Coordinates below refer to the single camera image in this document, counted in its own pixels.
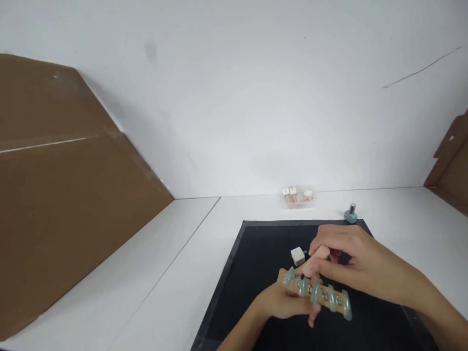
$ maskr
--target forearm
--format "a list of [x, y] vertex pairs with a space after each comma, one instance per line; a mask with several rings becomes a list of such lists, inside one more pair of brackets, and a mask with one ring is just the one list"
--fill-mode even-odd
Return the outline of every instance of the forearm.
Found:
[[419, 291], [414, 309], [442, 350], [466, 350], [468, 321], [432, 285]]
[[254, 301], [224, 339], [218, 351], [251, 350], [267, 321], [268, 316], [260, 312]]

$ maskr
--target white table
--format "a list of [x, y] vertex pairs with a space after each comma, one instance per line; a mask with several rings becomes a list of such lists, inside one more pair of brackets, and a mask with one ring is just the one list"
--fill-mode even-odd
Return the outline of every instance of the white table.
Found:
[[312, 210], [275, 195], [223, 197], [117, 337], [112, 351], [189, 350], [242, 220], [342, 219], [351, 202], [374, 237], [468, 317], [468, 218], [424, 188], [319, 193]]
[[107, 350], [218, 198], [173, 201], [0, 348]]

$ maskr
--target hand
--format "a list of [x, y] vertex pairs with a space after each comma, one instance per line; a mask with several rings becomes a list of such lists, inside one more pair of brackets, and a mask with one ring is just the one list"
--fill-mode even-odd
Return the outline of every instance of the hand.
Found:
[[[321, 225], [309, 255], [312, 256], [321, 245], [331, 249], [332, 261], [314, 257], [304, 264], [311, 271], [319, 271], [329, 279], [386, 301], [419, 311], [427, 308], [428, 302], [422, 301], [418, 292], [433, 288], [429, 280], [361, 227]], [[341, 251], [351, 256], [347, 266], [337, 263]]]
[[280, 319], [298, 314], [309, 314], [311, 327], [313, 327], [315, 317], [320, 313], [319, 306], [314, 308], [308, 299], [299, 297], [277, 282], [262, 291], [253, 301], [252, 307], [262, 315]]

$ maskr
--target clear plastic container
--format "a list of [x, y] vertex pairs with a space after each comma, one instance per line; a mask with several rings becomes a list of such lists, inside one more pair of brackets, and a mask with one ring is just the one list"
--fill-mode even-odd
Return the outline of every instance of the clear plastic container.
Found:
[[293, 185], [284, 187], [280, 190], [278, 198], [279, 206], [285, 210], [310, 209], [315, 206], [315, 192], [310, 185]]

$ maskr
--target wooden peg board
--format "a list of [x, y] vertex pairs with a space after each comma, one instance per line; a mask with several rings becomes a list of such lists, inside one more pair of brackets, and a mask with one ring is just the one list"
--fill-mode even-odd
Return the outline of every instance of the wooden peg board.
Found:
[[[284, 277], [284, 275], [285, 275], [287, 272], [288, 272], [288, 271], [285, 270], [284, 268], [281, 268], [281, 269], [279, 270], [278, 279], [276, 280], [276, 282], [277, 282], [278, 284], [281, 284], [281, 286], [283, 285], [283, 277]], [[300, 281], [300, 280], [301, 280], [301, 277], [299, 277], [299, 276], [296, 277], [296, 278], [294, 278], [294, 279], [289, 283], [289, 285], [286, 287], [286, 289], [288, 289], [289, 291], [293, 292], [294, 294], [299, 295], [299, 288], [297, 287], [297, 282]], [[311, 285], [310, 279], [306, 278], [306, 280], [307, 280], [307, 286], [310, 286], [310, 285]], [[328, 287], [326, 287], [326, 286], [324, 286], [324, 285], [321, 285], [321, 286], [320, 286], [320, 294], [319, 294], [318, 303], [319, 303], [320, 305], [325, 306], [326, 308], [329, 309], [329, 308], [330, 308], [330, 303], [329, 303], [328, 300], [325, 301], [325, 300], [323, 299], [323, 292], [326, 292], [326, 293], [328, 294], [328, 296], [330, 296], [330, 292], [329, 292]], [[344, 315], [344, 309], [343, 309], [343, 305], [344, 305], [344, 304], [342, 304], [341, 306], [339, 306], [339, 305], [336, 303], [337, 297], [340, 297], [340, 298], [341, 298], [341, 301], [344, 302], [343, 294], [340, 293], [340, 292], [338, 292], [338, 291], [336, 291], [336, 290], [334, 290], [333, 293], [334, 293], [334, 295], [335, 295], [335, 306], [336, 306], [336, 311], [337, 311], [338, 313], [341, 313], [341, 314]], [[306, 291], [306, 294], [305, 294], [304, 298], [310, 300], [311, 294], [309, 293], [308, 290]]]

